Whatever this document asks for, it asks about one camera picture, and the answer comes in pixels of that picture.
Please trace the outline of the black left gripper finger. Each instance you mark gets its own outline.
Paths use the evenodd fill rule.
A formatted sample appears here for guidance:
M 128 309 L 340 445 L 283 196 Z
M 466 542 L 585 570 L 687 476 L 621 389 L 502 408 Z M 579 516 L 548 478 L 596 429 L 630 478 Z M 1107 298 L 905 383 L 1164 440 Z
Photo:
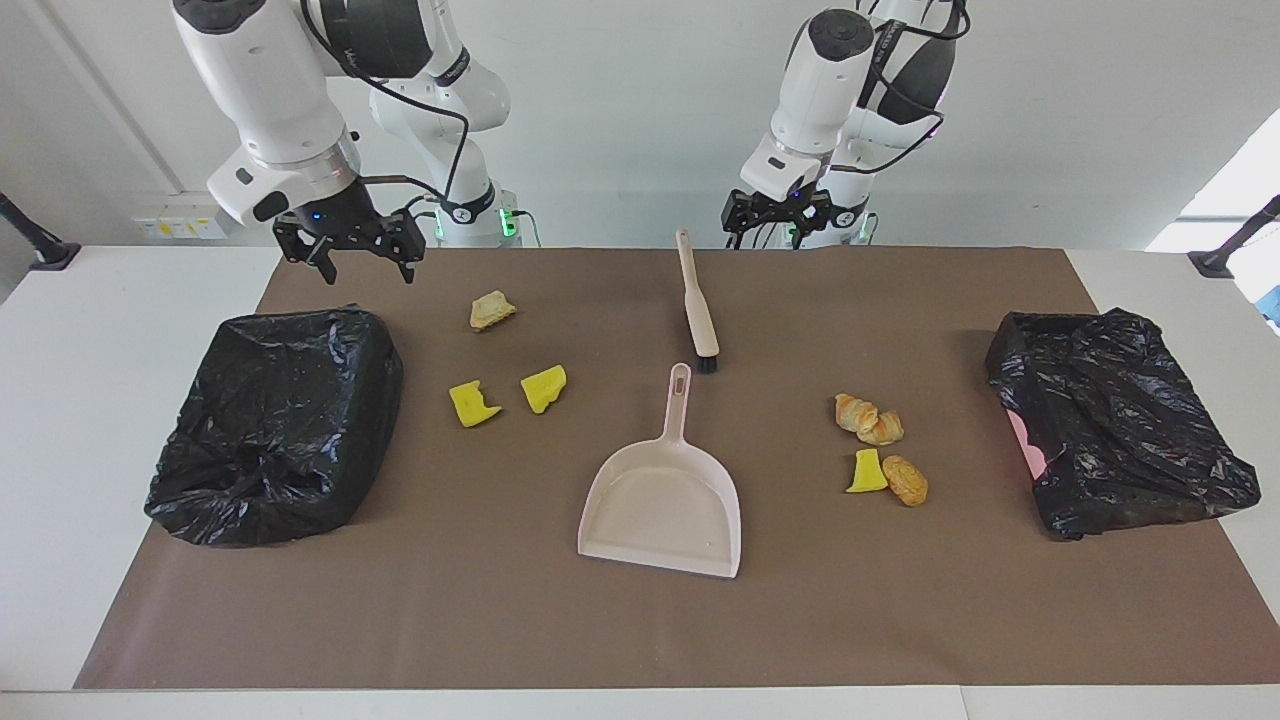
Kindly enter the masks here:
M 756 227 L 754 195 L 730 195 L 722 209 L 722 229 L 727 234 L 726 249 L 741 249 L 742 236 Z
M 815 195 L 797 219 L 799 246 L 840 246 L 851 240 L 851 208 L 835 204 L 828 195 Z

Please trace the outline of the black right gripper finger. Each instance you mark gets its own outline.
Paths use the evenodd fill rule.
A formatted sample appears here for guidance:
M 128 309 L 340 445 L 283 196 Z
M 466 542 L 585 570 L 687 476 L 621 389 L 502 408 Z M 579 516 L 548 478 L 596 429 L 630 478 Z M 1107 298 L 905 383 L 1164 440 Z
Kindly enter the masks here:
M 424 259 L 426 240 L 411 210 L 380 218 L 380 256 L 393 261 L 406 284 L 412 284 L 416 264 Z
M 328 256 L 328 238 L 310 234 L 300 222 L 274 222 L 273 236 L 288 263 L 311 266 L 326 284 L 337 283 L 338 270 Z

